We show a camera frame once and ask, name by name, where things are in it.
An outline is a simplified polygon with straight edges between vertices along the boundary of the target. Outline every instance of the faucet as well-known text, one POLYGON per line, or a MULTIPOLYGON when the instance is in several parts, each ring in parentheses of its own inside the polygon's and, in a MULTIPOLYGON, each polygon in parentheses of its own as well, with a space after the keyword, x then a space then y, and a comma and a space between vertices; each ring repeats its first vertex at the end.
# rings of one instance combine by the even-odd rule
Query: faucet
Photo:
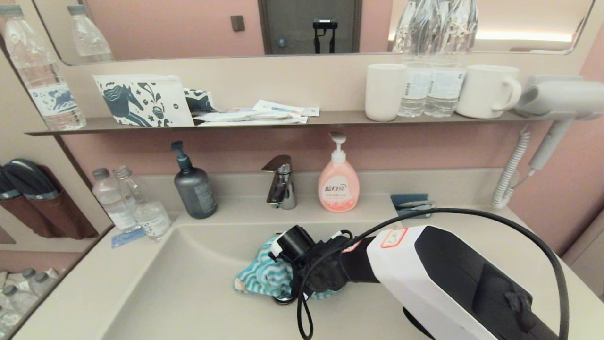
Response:
POLYGON ((294 181, 292 180, 292 157, 278 155, 273 158, 262 171, 274 172, 271 189, 268 192, 267 203, 274 208, 290 210, 296 207, 294 181))

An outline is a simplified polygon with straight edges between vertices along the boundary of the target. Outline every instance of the wall shelf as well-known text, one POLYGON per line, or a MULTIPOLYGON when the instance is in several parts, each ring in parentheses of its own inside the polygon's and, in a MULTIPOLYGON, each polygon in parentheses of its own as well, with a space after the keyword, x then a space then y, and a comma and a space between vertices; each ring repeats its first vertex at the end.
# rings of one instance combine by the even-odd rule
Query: wall shelf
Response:
POLYGON ((418 124, 444 124, 444 123, 500 123, 500 122, 528 122, 538 119, 523 118, 512 112, 506 112, 499 119, 471 119, 458 114, 451 117, 434 118, 422 115, 416 118, 397 117, 392 122, 374 122, 365 117, 364 111, 324 111, 320 117, 310 117, 306 124, 292 125, 254 125, 254 126, 188 126, 181 128, 145 128, 141 126, 120 125, 113 117, 88 118, 86 126, 80 130, 74 131, 32 131, 26 132, 31 136, 59 136, 65 134, 99 134, 99 133, 117 133, 117 132, 151 132, 158 129, 169 131, 202 131, 218 129, 299 129, 316 128, 317 126, 343 127, 343 126, 397 126, 397 125, 418 125, 418 124))

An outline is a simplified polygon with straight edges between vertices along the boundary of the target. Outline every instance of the sink basin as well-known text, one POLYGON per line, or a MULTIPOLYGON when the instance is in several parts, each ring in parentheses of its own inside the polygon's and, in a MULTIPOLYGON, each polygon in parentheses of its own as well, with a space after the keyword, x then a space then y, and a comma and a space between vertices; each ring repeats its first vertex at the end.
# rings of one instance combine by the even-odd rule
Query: sink basin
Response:
MULTIPOLYGON (((374 225, 301 224, 315 241, 326 240, 340 229, 358 235, 374 225)), ((235 275, 250 264, 258 248, 271 235, 290 227, 175 228, 103 339, 300 339, 295 304, 281 306, 268 296, 233 289, 235 275)), ((311 299, 309 307, 314 339, 399 339, 403 335, 427 339, 405 319, 401 304, 380 284, 350 283, 329 299, 311 299)))

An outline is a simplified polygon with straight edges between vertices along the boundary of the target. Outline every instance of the striped towel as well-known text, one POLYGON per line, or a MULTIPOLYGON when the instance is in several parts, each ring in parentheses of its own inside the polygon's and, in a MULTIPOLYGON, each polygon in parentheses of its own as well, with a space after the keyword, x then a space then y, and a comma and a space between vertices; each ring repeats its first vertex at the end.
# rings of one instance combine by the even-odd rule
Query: striped towel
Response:
MULTIPOLYGON (((258 250, 258 255, 256 255, 256 259, 252 264, 235 276, 234 288, 236 291, 244 294, 264 294, 280 299, 291 297, 292 288, 289 283, 293 278, 292 266, 280 258, 275 262, 268 256, 271 251, 271 244, 276 239, 277 237, 269 239, 258 250)), ((322 300, 334 293, 337 292, 314 293, 312 297, 322 300)))

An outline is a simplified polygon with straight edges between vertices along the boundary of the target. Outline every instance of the faucet handle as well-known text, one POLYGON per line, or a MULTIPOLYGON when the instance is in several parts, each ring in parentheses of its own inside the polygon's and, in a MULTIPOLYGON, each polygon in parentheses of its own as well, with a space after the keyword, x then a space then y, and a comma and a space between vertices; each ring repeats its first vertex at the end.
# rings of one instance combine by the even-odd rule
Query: faucet handle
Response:
POLYGON ((262 171, 276 172, 280 175, 287 175, 292 172, 292 157, 289 155, 278 155, 268 162, 262 171))

